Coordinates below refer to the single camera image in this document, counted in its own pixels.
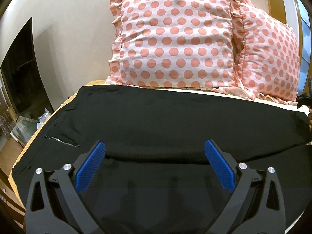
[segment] silver zipper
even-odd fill
[[[58,142],[60,142],[60,143],[62,143],[62,144],[65,144],[65,145],[68,145],[68,146],[72,146],[72,147],[76,147],[76,148],[79,148],[79,147],[80,147],[79,145],[73,145],[73,144],[69,144],[69,143],[63,142],[62,140],[60,140],[60,139],[58,139],[58,138],[55,138],[55,137],[50,137],[49,139],[57,140]]]

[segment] polka dot pillow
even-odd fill
[[[110,0],[106,83],[235,90],[230,0]]]
[[[237,81],[250,98],[293,104],[299,82],[299,47],[294,31],[250,2],[233,1]]]

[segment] plastic bag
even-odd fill
[[[46,121],[46,119],[48,118],[48,117],[50,117],[51,116],[51,113],[48,111],[48,109],[44,109],[44,114],[41,116],[41,117],[39,117],[39,123],[37,123],[37,128],[39,128],[39,127],[41,127],[41,125]]]

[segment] television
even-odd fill
[[[44,113],[44,108],[53,113],[35,58],[32,18],[14,39],[0,71],[5,91],[17,115],[37,120]]]

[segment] silver screw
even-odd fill
[[[38,169],[36,170],[36,173],[37,173],[37,174],[42,173],[42,168],[38,168]]]
[[[273,167],[269,167],[269,168],[268,168],[268,171],[269,171],[270,173],[274,173],[274,172],[275,172],[275,169],[274,169]]]
[[[243,170],[247,169],[247,165],[245,163],[239,163],[238,166],[239,166],[239,168],[241,168]]]
[[[70,168],[71,168],[71,164],[70,164],[70,163],[67,163],[67,164],[65,164],[65,165],[63,166],[63,169],[64,169],[65,171],[68,171]]]

